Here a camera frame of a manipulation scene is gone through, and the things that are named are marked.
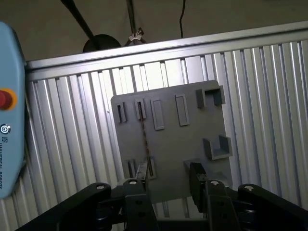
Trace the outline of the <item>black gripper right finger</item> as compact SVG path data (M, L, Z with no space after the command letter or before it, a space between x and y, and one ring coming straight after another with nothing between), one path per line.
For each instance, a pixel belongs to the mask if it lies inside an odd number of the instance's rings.
M210 179L201 163L189 164L190 193L211 231L306 231L307 210L254 184L235 191Z

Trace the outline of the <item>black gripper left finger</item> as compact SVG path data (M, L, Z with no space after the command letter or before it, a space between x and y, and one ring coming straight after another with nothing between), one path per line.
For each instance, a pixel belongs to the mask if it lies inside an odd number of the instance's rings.
M126 231L159 229L147 194L149 163L136 176L112 188L93 183L19 228L21 231L110 231L123 223Z

